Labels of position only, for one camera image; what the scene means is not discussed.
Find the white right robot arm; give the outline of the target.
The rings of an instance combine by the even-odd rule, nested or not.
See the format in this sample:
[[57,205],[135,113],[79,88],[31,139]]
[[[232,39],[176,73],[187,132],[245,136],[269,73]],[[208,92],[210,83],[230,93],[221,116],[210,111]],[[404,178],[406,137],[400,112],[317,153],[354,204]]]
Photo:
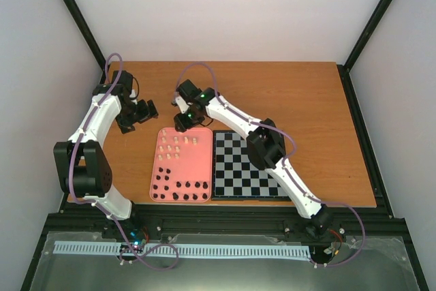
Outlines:
[[252,117],[229,103],[216,90],[201,90],[190,80],[176,86],[172,105],[180,110],[174,116],[178,132],[198,126],[207,117],[236,132],[247,143],[251,164],[269,174],[294,203],[298,214],[307,220],[307,233],[318,239],[327,232],[332,215],[292,167],[285,151],[287,136],[274,121]]

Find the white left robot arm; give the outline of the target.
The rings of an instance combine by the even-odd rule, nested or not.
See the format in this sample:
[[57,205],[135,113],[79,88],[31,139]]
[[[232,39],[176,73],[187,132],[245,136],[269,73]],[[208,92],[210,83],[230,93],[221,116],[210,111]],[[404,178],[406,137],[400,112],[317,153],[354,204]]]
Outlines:
[[78,204],[89,203],[103,209],[108,218],[119,220],[119,232],[130,239],[140,234],[142,222],[132,215],[133,202],[112,184],[112,170],[103,146],[114,122],[126,134],[135,130],[135,124],[158,117],[153,101],[137,99],[135,81],[132,74],[123,70],[113,73],[110,83],[97,85],[78,129],[53,149],[63,193]]

